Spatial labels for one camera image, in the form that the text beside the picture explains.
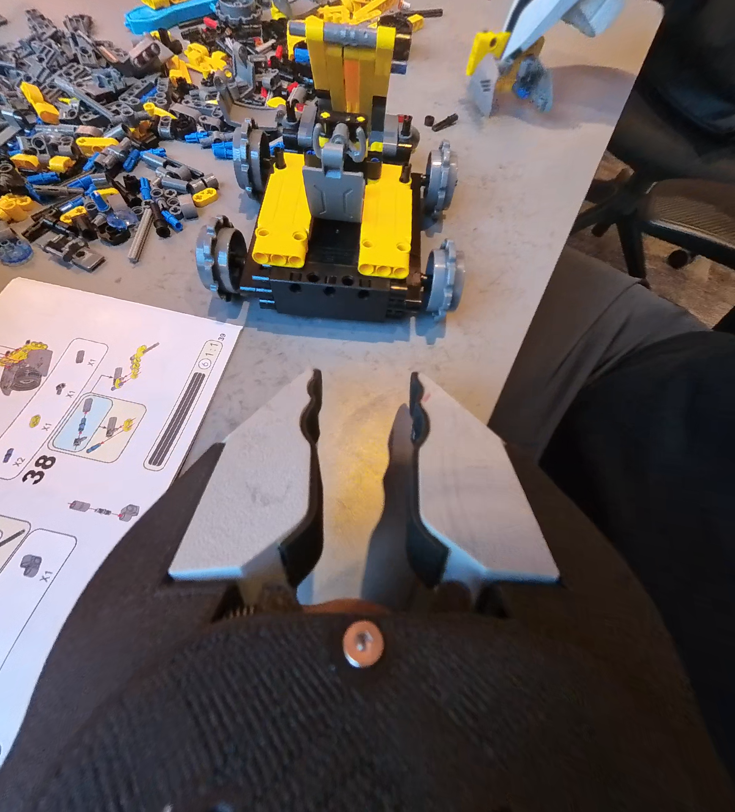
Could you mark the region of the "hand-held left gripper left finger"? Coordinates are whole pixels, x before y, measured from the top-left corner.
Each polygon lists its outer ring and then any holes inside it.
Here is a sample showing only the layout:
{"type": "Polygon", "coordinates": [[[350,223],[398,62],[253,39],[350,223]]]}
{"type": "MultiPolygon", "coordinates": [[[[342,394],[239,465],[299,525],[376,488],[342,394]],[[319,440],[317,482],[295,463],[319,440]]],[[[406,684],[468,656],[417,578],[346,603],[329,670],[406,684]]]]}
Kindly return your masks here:
{"type": "Polygon", "coordinates": [[[295,590],[322,553],[322,374],[308,369],[223,442],[169,566],[178,581],[295,590]]]}

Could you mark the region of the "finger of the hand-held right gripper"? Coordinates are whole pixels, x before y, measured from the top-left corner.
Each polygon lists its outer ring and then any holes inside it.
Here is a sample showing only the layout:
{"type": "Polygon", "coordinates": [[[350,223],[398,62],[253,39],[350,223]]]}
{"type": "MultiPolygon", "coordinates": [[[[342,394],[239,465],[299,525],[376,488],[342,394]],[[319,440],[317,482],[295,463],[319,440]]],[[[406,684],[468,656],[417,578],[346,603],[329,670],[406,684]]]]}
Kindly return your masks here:
{"type": "Polygon", "coordinates": [[[529,11],[531,11],[531,22],[533,23],[532,33],[534,35],[531,46],[543,36],[547,30],[562,19],[562,14],[568,10],[574,1],[534,2],[535,3],[529,9],[529,11]]]}
{"type": "Polygon", "coordinates": [[[533,40],[533,23],[530,7],[534,1],[514,1],[504,22],[504,33],[508,34],[500,58],[515,58],[527,50],[533,40]]]}

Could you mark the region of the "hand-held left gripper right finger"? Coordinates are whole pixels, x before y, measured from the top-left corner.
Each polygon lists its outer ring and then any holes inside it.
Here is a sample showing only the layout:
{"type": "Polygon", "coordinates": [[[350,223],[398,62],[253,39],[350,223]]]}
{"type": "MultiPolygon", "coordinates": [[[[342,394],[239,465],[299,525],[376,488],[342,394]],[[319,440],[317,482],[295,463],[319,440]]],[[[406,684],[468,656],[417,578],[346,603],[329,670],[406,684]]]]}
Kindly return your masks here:
{"type": "Polygon", "coordinates": [[[429,589],[556,584],[560,572],[504,442],[433,380],[410,376],[407,559],[429,589]]]}

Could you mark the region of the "yellow frame brick with pins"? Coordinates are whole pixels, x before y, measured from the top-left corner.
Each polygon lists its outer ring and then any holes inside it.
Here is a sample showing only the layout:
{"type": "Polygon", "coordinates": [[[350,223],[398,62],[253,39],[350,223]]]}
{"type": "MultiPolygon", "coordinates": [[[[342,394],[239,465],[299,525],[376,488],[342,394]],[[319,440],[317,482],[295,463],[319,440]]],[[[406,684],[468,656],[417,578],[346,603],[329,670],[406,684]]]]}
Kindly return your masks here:
{"type": "Polygon", "coordinates": [[[467,77],[474,76],[480,63],[486,56],[492,56],[498,63],[502,76],[510,73],[516,74],[520,64],[528,57],[538,57],[545,44],[544,36],[527,35],[525,45],[517,48],[509,47],[513,33],[508,31],[486,30],[477,33],[471,47],[465,69],[467,77]]]}

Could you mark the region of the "grey and yellow brick assembly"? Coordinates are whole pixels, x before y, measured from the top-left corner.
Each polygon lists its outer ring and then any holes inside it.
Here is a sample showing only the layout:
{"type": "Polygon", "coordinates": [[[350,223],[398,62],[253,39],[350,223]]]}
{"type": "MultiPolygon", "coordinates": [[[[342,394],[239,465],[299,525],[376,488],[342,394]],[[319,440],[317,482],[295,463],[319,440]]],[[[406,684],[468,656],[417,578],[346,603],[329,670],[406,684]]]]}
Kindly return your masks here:
{"type": "Polygon", "coordinates": [[[513,59],[485,56],[470,78],[469,89],[474,105],[486,117],[506,94],[532,104],[539,112],[553,106],[553,75],[534,54],[513,59]]]}

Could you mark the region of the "yellow black brick vehicle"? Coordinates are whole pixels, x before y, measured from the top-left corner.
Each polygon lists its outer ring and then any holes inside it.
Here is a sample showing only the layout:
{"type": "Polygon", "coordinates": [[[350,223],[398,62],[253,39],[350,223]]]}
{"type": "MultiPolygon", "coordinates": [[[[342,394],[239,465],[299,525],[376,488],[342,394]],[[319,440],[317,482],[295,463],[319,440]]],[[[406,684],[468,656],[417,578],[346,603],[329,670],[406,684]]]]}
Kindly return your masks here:
{"type": "Polygon", "coordinates": [[[460,305],[464,257],[452,239],[421,259],[423,231],[451,206],[457,152],[443,140],[423,173],[409,115],[387,112],[389,81],[405,73],[410,26],[293,19],[305,51],[310,100],[290,101],[281,143],[246,119],[231,142],[240,188],[259,203],[250,239],[225,215],[200,232],[204,286],[225,300],[305,318],[383,322],[460,305]]]}

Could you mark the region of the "pile of grey bricks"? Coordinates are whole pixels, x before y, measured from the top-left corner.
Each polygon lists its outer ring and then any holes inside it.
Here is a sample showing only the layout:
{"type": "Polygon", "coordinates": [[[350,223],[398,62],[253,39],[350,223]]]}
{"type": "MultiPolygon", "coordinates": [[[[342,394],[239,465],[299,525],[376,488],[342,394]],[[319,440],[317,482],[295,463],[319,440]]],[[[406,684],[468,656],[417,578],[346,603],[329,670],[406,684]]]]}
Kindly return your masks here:
{"type": "MultiPolygon", "coordinates": [[[[7,139],[0,145],[0,198],[12,188],[25,200],[56,200],[52,209],[55,222],[64,232],[80,232],[74,222],[93,211],[107,226],[86,226],[85,238],[96,239],[98,232],[110,229],[119,240],[129,234],[134,221],[121,216],[111,204],[70,199],[84,197],[98,189],[102,198],[122,196],[125,208],[147,197],[140,185],[131,183],[139,163],[153,166],[153,157],[164,159],[165,142],[181,140],[212,150],[215,157],[231,160],[222,143],[229,143],[242,123],[235,119],[238,109],[274,110],[275,125],[264,129],[275,137],[271,147],[281,143],[281,122],[291,101],[310,100],[313,81],[305,51],[299,39],[288,32],[292,19],[316,16],[327,22],[353,25],[387,24],[387,17],[402,16],[411,35],[426,19],[439,18],[441,8],[413,9],[408,2],[261,2],[260,25],[230,27],[215,14],[207,15],[172,29],[158,32],[167,37],[169,48],[177,55],[168,72],[178,89],[171,93],[170,117],[158,122],[156,137],[142,144],[124,138],[103,137],[78,140],[77,154],[64,154],[60,147],[52,151],[19,152],[20,143],[7,139]]],[[[0,204],[0,218],[17,219],[6,204],[0,204]]]]}

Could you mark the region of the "grey desk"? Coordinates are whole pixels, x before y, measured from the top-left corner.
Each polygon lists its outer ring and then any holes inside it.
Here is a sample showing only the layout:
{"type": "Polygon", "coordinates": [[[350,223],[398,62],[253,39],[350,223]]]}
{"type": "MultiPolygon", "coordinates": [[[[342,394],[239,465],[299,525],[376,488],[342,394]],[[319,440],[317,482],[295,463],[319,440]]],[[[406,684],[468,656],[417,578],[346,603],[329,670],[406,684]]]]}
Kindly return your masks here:
{"type": "Polygon", "coordinates": [[[449,140],[458,156],[453,204],[422,238],[422,259],[442,239],[465,257],[465,286],[443,322],[368,326],[293,318],[257,303],[225,303],[199,281],[197,222],[153,239],[140,262],[106,250],[92,274],[65,269],[38,252],[17,269],[0,265],[0,292],[16,276],[129,299],[244,326],[187,464],[222,439],[307,367],[322,371],[319,458],[324,549],[300,589],[306,603],[356,597],[364,559],[383,511],[388,436],[409,398],[410,373],[423,372],[486,422],[565,246],[590,182],[657,33],[658,2],[626,2],[595,38],[563,23],[546,37],[543,59],[556,98],[547,113],[518,100],[485,118],[468,94],[471,40],[505,16],[504,2],[413,2],[443,8],[413,35],[403,76],[393,76],[388,109],[420,130],[413,161],[449,140]],[[453,127],[423,125],[457,113],[453,127]]]}

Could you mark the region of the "white instruction booklet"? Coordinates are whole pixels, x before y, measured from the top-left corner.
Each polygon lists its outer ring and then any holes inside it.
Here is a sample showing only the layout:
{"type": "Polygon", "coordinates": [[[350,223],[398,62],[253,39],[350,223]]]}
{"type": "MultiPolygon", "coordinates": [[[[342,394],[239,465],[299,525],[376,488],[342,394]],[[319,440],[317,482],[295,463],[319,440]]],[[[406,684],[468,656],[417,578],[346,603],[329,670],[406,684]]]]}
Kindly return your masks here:
{"type": "Polygon", "coordinates": [[[240,331],[30,279],[0,293],[0,766],[73,605],[178,473],[240,331]]]}

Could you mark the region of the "person's grey trousers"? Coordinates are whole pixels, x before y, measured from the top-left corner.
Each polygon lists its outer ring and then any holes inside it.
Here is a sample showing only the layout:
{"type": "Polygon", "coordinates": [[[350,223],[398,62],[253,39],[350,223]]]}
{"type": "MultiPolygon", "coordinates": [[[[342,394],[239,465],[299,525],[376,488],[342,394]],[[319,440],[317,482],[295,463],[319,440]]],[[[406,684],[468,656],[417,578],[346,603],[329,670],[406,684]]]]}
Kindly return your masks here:
{"type": "Polygon", "coordinates": [[[537,462],[586,384],[655,343],[710,332],[638,279],[565,248],[487,426],[537,462]]]}

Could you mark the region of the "grey toothed wheel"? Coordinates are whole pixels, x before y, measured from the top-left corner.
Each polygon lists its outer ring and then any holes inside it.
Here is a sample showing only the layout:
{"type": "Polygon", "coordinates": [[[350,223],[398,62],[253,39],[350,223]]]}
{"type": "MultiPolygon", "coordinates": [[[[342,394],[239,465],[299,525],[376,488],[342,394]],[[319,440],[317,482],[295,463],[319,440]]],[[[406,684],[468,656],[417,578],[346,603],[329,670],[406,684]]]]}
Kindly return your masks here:
{"type": "Polygon", "coordinates": [[[220,23],[230,27],[260,25],[262,4],[260,1],[216,1],[214,14],[220,23]]]}

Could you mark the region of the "blue brick separator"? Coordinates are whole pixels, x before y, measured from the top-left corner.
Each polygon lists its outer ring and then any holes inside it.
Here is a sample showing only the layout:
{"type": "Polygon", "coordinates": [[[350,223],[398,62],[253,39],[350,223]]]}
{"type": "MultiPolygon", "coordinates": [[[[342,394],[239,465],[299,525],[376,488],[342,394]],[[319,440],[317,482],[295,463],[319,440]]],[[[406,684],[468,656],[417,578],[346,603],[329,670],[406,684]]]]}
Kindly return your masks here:
{"type": "Polygon", "coordinates": [[[215,12],[216,1],[144,1],[124,15],[124,27],[133,35],[172,29],[215,12]]]}

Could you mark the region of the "pile of grey track links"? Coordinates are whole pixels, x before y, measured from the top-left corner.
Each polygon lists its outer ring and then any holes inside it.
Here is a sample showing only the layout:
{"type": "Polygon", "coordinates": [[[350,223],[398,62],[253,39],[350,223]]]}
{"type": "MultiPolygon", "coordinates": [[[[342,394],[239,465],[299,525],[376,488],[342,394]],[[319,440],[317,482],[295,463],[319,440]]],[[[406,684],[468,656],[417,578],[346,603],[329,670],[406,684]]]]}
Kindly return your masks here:
{"type": "MultiPolygon", "coordinates": [[[[77,142],[108,137],[145,144],[169,118],[168,72],[177,55],[158,32],[130,50],[98,39],[90,15],[67,15],[61,25],[41,11],[25,11],[28,34],[0,42],[0,137],[17,151],[77,154],[77,142]]],[[[0,27],[7,19],[0,15],[0,27]]]]}

